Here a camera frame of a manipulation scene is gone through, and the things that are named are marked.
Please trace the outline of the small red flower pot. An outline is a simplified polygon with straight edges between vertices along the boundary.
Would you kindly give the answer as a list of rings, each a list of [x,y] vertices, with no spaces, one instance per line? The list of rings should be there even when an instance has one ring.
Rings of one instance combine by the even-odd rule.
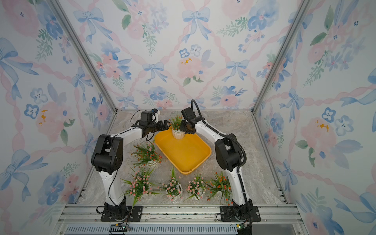
[[[182,120],[183,117],[181,115],[176,115],[175,117],[169,119],[172,135],[177,140],[181,140],[185,136],[185,133],[180,130]]]

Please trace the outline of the yellow plastic storage tray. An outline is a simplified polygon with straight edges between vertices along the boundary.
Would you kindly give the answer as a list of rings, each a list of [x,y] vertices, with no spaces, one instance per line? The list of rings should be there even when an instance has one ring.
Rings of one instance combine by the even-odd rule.
[[[182,174],[189,175],[201,166],[212,154],[210,146],[197,134],[187,134],[182,139],[173,137],[172,130],[155,136],[155,144]]]

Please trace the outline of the large red flower pot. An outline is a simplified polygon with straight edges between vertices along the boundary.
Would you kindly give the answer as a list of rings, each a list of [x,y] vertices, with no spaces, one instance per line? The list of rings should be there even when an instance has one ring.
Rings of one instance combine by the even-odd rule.
[[[207,186],[207,201],[218,199],[221,204],[230,206],[232,204],[232,188],[229,179],[224,172],[216,172],[214,178],[205,182]]]

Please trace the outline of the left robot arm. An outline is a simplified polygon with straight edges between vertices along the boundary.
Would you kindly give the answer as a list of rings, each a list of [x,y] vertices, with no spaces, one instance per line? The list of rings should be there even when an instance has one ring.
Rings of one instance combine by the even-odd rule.
[[[169,121],[159,120],[160,111],[142,110],[141,118],[130,128],[117,134],[99,136],[91,163],[99,172],[106,195],[104,209],[110,212],[125,212],[126,199],[121,193],[120,179],[117,178],[123,163],[123,147],[140,140],[150,133],[168,130]]]

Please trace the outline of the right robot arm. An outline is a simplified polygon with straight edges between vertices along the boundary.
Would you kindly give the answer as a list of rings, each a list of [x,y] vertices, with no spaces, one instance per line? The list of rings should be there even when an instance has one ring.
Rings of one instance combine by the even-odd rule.
[[[218,165],[226,171],[232,188],[232,202],[235,215],[245,220],[251,215],[252,200],[246,190],[242,167],[246,163],[246,153],[234,134],[225,134],[210,125],[199,112],[198,116],[191,107],[181,111],[183,120],[180,130],[186,134],[198,133],[214,144]]]

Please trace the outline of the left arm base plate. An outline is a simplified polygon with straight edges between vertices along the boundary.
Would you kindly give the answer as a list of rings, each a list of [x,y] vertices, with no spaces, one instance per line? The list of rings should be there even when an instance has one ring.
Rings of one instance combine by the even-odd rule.
[[[140,222],[143,206],[111,206],[106,205],[101,212],[101,222]]]

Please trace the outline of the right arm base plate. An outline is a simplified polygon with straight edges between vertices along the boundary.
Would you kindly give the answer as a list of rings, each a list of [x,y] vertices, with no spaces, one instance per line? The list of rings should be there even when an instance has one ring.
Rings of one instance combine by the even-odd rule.
[[[250,209],[246,205],[239,207],[220,206],[220,220],[222,222],[261,222],[260,212],[257,206],[251,206]]]

